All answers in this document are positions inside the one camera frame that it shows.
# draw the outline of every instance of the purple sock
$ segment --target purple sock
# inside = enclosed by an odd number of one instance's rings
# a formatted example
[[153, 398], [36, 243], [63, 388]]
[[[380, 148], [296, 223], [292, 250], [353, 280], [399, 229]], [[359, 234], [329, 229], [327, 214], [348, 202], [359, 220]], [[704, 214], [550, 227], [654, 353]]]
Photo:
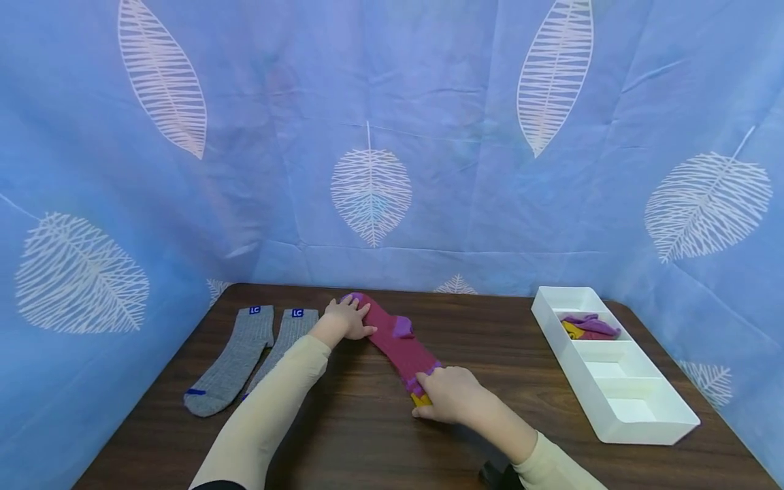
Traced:
[[602, 320], [599, 320], [599, 315], [595, 313], [585, 315], [583, 318], [572, 317], [570, 315], [566, 318], [563, 318], [562, 321], [568, 321], [575, 327], [580, 327], [583, 330], [590, 332], [603, 333], [613, 338], [621, 335], [620, 330], [607, 325], [607, 323], [603, 322]]

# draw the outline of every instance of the beige sleeve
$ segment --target beige sleeve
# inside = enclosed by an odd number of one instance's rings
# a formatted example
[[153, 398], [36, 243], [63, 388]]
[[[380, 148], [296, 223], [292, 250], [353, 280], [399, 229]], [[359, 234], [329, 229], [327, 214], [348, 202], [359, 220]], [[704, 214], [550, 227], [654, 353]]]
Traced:
[[312, 336], [297, 340], [228, 419], [189, 488], [227, 480], [262, 490], [272, 455], [324, 374], [330, 352]]
[[514, 470], [526, 490], [607, 490], [542, 433], [531, 457]]

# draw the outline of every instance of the sock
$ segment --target sock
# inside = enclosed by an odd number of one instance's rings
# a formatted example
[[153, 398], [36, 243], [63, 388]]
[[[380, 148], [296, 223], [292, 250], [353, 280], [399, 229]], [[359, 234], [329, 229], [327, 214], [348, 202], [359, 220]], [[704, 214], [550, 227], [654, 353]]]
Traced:
[[259, 368], [259, 371], [253, 376], [248, 390], [242, 396], [245, 400], [253, 388], [264, 378], [264, 376], [275, 367], [278, 361], [281, 360], [283, 354], [294, 345], [294, 342], [299, 340], [300, 337], [306, 335], [313, 325], [318, 321], [318, 311], [316, 310], [303, 310], [302, 308], [295, 308], [293, 310], [286, 310], [283, 312], [283, 319], [281, 320], [281, 331], [278, 333], [278, 339], [275, 341], [275, 347], [264, 359], [264, 363]]
[[364, 323], [377, 327], [378, 332], [368, 339], [389, 358], [397, 369], [405, 390], [412, 395], [414, 404], [417, 406], [420, 404], [429, 405], [430, 400], [416, 380], [416, 373], [433, 374], [433, 370], [441, 367], [441, 363], [414, 337], [411, 320], [388, 314], [366, 294], [352, 292], [351, 295], [359, 299], [360, 308], [370, 303], [370, 311], [365, 316]]
[[237, 397], [259, 362], [264, 347], [273, 345], [273, 317], [273, 307], [239, 310], [229, 343], [183, 397], [192, 414], [199, 417], [215, 415]]
[[606, 336], [610, 336], [613, 339], [616, 339], [619, 335], [621, 335], [620, 330], [611, 327], [610, 325], [608, 325], [602, 320], [599, 320], [599, 315], [595, 313], [588, 314], [583, 318], [568, 316], [561, 321], [567, 321], [572, 325], [574, 325], [575, 327], [579, 327], [582, 330], [601, 333]]
[[615, 337], [605, 335], [604, 333], [583, 330], [570, 321], [562, 320], [561, 325], [564, 326], [564, 330], [566, 330], [569, 338], [572, 340], [615, 340]]

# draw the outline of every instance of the gray sock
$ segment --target gray sock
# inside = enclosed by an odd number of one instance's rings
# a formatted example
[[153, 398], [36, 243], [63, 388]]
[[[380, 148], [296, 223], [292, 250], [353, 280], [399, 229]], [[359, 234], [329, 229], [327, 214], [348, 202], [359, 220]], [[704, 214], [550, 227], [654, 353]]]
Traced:
[[245, 392], [243, 400], [253, 391], [253, 388], [259, 384], [259, 381], [270, 371], [278, 361], [281, 360], [283, 354], [294, 345], [294, 342], [299, 340], [300, 337], [306, 335], [313, 325], [318, 321], [318, 311], [316, 310], [303, 310], [301, 308], [294, 310], [286, 310], [283, 312], [283, 319], [281, 320], [281, 331], [278, 333], [278, 339], [275, 341], [275, 347], [264, 359], [264, 363], [259, 368], [259, 371], [253, 376], [248, 390]]
[[273, 317], [273, 307], [239, 310], [229, 343], [183, 397], [192, 414], [200, 417], [215, 415], [237, 397], [259, 362], [264, 347], [272, 347]]

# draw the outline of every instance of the wooden table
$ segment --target wooden table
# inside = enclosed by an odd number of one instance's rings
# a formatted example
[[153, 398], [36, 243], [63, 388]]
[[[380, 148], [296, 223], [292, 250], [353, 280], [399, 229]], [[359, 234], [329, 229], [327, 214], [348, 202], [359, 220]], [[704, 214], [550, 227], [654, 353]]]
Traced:
[[[346, 289], [231, 286], [77, 483], [76, 489], [183, 490], [237, 402], [209, 419], [191, 415], [183, 393], [218, 357], [238, 309], [275, 305], [323, 312]], [[531, 313], [532, 300], [372, 292], [411, 318], [418, 338], [445, 365], [462, 365], [611, 490], [777, 486], [626, 307], [609, 303], [702, 425], [674, 447], [598, 441]], [[486, 460], [448, 426], [411, 417], [394, 369], [367, 341], [343, 341], [276, 454], [267, 488], [479, 489]]]

